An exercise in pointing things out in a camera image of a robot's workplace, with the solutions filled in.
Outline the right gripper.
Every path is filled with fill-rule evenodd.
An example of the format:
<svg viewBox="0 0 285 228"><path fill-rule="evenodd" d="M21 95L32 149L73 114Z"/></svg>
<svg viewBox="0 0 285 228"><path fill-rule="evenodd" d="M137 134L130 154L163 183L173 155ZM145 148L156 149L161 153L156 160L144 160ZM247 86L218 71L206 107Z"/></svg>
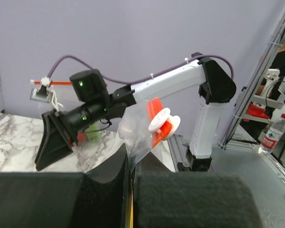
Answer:
<svg viewBox="0 0 285 228"><path fill-rule="evenodd" d="M78 145L77 134L85 133L90 125L104 119L109 126L107 108L103 104L83 104L62 113L60 119L55 112L43 113L41 117L44 135L35 158L37 171L70 155L73 150L69 142Z"/></svg>

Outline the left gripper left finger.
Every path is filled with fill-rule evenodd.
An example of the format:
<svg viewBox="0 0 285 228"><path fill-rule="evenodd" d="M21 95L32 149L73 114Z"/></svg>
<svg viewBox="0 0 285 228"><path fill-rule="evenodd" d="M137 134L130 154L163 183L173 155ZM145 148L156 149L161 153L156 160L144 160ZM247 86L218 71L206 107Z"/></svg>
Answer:
<svg viewBox="0 0 285 228"><path fill-rule="evenodd" d="M131 174L125 144L87 175L93 185L90 194L94 223L101 228L128 228Z"/></svg>

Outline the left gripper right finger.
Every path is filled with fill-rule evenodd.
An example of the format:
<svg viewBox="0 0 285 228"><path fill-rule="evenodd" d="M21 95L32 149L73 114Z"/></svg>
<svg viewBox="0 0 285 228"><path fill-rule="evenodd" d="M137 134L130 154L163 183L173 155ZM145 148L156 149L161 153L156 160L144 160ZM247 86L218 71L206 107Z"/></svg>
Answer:
<svg viewBox="0 0 285 228"><path fill-rule="evenodd" d="M152 152L142 158L133 170L133 180L148 179L157 181L173 174Z"/></svg>

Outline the zip bag with yellow fruit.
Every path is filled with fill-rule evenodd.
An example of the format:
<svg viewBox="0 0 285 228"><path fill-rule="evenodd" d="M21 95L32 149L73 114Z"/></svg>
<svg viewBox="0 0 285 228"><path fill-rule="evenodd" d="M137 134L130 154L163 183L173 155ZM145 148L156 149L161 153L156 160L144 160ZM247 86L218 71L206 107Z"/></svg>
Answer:
<svg viewBox="0 0 285 228"><path fill-rule="evenodd" d="M124 142L130 171L158 143L170 138L178 129L181 118L171 115L160 98L144 100L127 107L118 125L118 134Z"/></svg>

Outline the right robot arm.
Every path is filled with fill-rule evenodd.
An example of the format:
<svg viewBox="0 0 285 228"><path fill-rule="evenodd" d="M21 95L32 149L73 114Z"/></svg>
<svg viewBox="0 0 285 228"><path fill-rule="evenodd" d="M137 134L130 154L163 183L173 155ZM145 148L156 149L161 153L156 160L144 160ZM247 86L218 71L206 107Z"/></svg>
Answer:
<svg viewBox="0 0 285 228"><path fill-rule="evenodd" d="M208 170L212 145L222 111L236 92L234 74L217 63L218 56L195 53L190 59L156 74L123 82L113 93L107 77L98 69L73 74L70 83L81 106L71 111L59 109L50 76L30 98L50 103L42 114L42 140L35 158L38 171L67 157L78 144L78 134L101 120L111 125L120 119L118 133L126 144L130 166L141 160L160 141L167 140L183 125L194 126L187 147L191 171Z"/></svg>

